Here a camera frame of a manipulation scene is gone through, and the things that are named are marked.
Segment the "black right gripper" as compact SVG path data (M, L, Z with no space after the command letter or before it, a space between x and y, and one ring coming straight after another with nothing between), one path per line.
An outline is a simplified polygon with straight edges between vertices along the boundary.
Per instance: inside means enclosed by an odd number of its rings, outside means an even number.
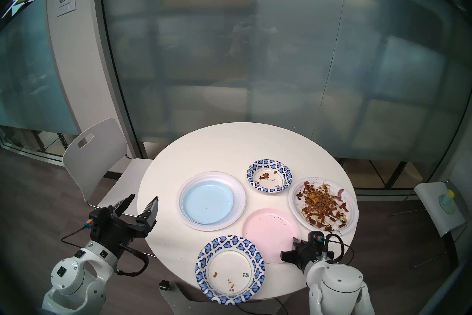
M309 269L318 261L334 260L334 252L326 250L324 253L325 235L322 231L311 231L307 240L293 238L293 249L281 251L281 261L295 264L303 274L307 274Z

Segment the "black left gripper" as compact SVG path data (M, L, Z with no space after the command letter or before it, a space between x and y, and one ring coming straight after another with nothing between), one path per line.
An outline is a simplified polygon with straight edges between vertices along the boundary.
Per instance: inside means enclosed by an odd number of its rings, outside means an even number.
M116 258L120 258L125 251L139 257L139 251L130 248L134 238L146 238L156 224L159 197L156 196L144 211L136 217L136 224L129 224L120 217L131 205L135 194L110 205L107 208L98 208L88 215L93 222L91 226L91 240L108 249Z

